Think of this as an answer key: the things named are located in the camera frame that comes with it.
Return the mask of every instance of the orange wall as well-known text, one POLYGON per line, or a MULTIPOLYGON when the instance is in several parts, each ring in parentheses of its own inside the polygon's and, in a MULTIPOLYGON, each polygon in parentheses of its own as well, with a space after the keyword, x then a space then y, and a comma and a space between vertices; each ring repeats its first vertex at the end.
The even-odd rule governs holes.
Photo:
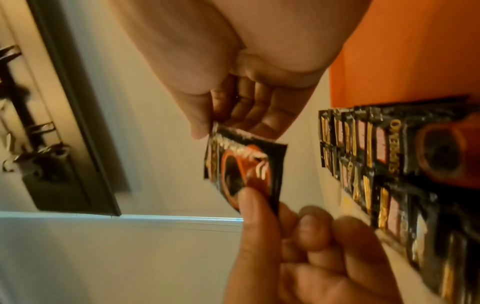
POLYGON ((330 88, 333 107, 480 97, 480 1, 373 0, 330 88))

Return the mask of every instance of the skin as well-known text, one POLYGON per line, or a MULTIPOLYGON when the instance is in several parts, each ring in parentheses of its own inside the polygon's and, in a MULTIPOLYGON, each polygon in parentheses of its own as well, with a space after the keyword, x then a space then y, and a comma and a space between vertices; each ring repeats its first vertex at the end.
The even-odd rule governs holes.
POLYGON ((380 241, 359 219, 284 204, 277 219, 252 188, 239 204, 243 231, 224 304, 402 303, 380 241))
POLYGON ((272 139, 298 117, 371 0, 110 0, 190 121, 272 139))

